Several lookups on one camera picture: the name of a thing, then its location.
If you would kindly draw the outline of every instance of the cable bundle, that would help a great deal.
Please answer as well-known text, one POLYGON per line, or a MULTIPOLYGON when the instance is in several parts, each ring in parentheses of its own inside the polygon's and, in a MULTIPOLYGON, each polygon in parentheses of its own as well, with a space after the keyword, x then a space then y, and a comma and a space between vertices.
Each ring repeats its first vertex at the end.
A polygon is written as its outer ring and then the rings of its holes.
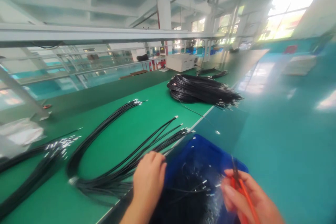
POLYGON ((14 193, 1 203, 0 221, 55 174, 67 154, 66 147, 73 143, 74 140, 76 140, 76 138, 62 139, 55 143, 48 144, 46 148, 44 148, 44 151, 47 151, 47 153, 36 166, 32 174, 14 193))
POLYGON ((151 134, 143 143, 141 143, 128 157, 122 160, 118 165, 105 172, 104 174, 98 176, 94 179, 83 179, 78 177, 78 168, 79 163, 88 149, 88 147, 93 143, 97 136, 112 122, 114 122, 119 116, 125 113, 127 110, 140 105, 141 103, 132 101, 125 104, 121 108, 117 109, 111 116, 109 116, 104 122, 102 122, 75 150, 71 156, 68 166, 67 166, 67 175, 69 178, 70 184, 75 185, 84 195, 95 200, 101 204, 111 203, 102 201, 97 198, 91 197, 94 195, 104 195, 104 196, 114 196, 117 198, 122 198, 129 190, 132 188, 132 182, 125 182, 125 179, 130 178, 134 174, 134 170, 137 167, 139 161, 143 155, 150 150, 160 152, 181 139, 184 135, 189 133, 187 129, 181 129, 175 134, 168 137, 166 140, 161 141, 164 137, 175 131, 179 126, 169 130, 164 133, 164 130, 178 117, 174 117, 169 120, 167 123, 162 125, 157 129, 153 134, 151 134))
POLYGON ((223 207, 222 179, 207 159, 195 161, 189 153, 167 181, 149 223, 224 223, 217 222, 223 207))
MULTIPOLYGON (((79 130, 79 129, 76 129, 76 130, 74 130, 74 131, 72 131, 70 133, 67 133, 65 135, 72 134, 72 133, 76 132, 77 130, 79 130)), ((27 150, 25 152, 22 152, 19 155, 16 155, 15 157, 13 157, 13 158, 11 158, 11 159, 9 159, 9 160, 1 163, 0 164, 0 173, 8 170, 9 168, 12 168, 13 166, 15 166, 15 165, 17 165, 17 164, 19 164, 19 163, 21 163, 21 162, 23 162, 23 161, 25 161, 25 160, 27 160, 29 158, 32 158, 34 156, 37 156, 38 154, 41 154, 41 153, 45 152, 46 148, 51 143, 55 143, 55 142, 61 140, 62 137, 64 137, 65 135, 60 136, 60 137, 58 137, 56 139, 53 139, 53 140, 49 141, 48 143, 45 143, 45 144, 40 145, 40 146, 37 146, 37 147, 35 147, 33 149, 30 149, 30 150, 27 150)))
POLYGON ((196 71, 196 76, 209 74, 211 72, 218 72, 219 70, 217 68, 211 68, 211 69, 200 69, 196 71))
POLYGON ((242 99, 240 94, 227 85, 201 76, 175 75, 167 87, 170 96, 182 103, 205 102, 229 109, 242 99))
POLYGON ((222 77, 222 76, 227 75, 227 74, 228 74, 227 71, 224 70, 224 71, 222 71, 222 72, 220 72, 220 73, 217 73, 217 74, 215 74, 215 75, 210 76, 210 78, 211 78, 211 79, 216 79, 216 78, 222 77))
POLYGON ((211 68, 211 69, 200 69, 200 70, 196 71, 196 76, 209 74, 211 72, 219 72, 219 73, 217 73, 215 75, 212 75, 212 76, 208 76, 208 78, 210 78, 210 79, 216 79, 216 78, 219 78, 219 77, 222 77, 222 76, 228 74, 228 72, 226 70, 219 71, 217 68, 211 68))

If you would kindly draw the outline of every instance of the floor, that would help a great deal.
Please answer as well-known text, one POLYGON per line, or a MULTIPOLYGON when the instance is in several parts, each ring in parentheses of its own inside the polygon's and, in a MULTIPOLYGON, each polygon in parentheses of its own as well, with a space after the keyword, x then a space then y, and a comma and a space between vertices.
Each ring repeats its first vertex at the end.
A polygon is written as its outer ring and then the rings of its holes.
POLYGON ((296 55, 266 54, 236 84, 239 107, 207 115, 222 134, 206 121, 195 129, 247 165, 287 223, 336 222, 335 52, 306 76, 281 73, 296 55))

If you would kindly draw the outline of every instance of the white machine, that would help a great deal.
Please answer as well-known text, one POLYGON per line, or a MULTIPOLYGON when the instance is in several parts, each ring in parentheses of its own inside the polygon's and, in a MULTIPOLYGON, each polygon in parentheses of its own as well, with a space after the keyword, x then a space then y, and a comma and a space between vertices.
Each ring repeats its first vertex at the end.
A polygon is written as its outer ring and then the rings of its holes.
POLYGON ((166 67, 177 72, 184 72, 195 67, 198 57, 190 54, 174 54, 166 56, 166 67))

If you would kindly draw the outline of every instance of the window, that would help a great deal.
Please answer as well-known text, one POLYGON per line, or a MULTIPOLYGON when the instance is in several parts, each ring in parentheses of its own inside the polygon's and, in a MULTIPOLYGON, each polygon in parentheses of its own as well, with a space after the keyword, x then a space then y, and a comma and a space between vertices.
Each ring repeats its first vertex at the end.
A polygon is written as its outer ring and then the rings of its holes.
MULTIPOLYGON (((218 30, 217 30, 219 33, 227 33, 228 32, 230 16, 231 15, 228 14, 228 15, 225 15, 225 16, 221 16, 219 18, 219 27, 218 27, 218 30)), ((234 28, 233 28, 233 34, 237 33, 239 22, 240 22, 240 18, 237 17, 236 23, 235 23, 234 28)))
MULTIPOLYGON (((235 41, 235 39, 236 39, 235 37, 231 38, 230 44, 233 44, 233 42, 235 41)), ((223 45, 225 43, 226 43, 226 38, 223 38, 223 39, 219 40, 218 45, 223 45)))
POLYGON ((312 2, 313 0, 273 0, 267 25, 259 40, 291 37, 312 2))
POLYGON ((192 32, 202 32, 204 31, 205 18, 191 22, 191 31, 192 32))

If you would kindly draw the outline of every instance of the orange handle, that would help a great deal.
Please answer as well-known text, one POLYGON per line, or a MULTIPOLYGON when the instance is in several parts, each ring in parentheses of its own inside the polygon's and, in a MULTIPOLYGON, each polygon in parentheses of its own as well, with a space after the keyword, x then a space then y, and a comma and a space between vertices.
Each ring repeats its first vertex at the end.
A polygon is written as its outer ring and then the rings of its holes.
POLYGON ((243 182, 241 179, 239 179, 239 183, 240 183, 240 185, 241 185, 241 188, 242 188, 242 191, 243 191, 243 195, 246 197, 247 202, 248 202, 248 205, 250 206, 250 209, 251 209, 251 212, 252 212, 252 215, 253 215, 253 219, 254 219, 255 224, 261 224, 261 223, 260 223, 260 220, 259 220, 259 218, 258 218, 258 215, 257 215, 257 213, 256 213, 256 210, 254 209, 254 206, 253 206, 252 201, 251 201, 251 199, 250 199, 250 196, 249 196, 249 194, 248 194, 247 191, 246 191, 244 182, 243 182))
MULTIPOLYGON (((237 189, 237 186, 236 186, 236 180, 234 177, 231 177, 231 186, 234 188, 234 189, 237 189)), ((244 195, 243 191, 239 188, 238 189, 238 192, 240 192, 241 194, 244 195)), ((242 220, 240 220, 241 224, 249 224, 248 220, 247 220, 247 217, 244 215, 244 214, 241 214, 242 215, 242 220)))

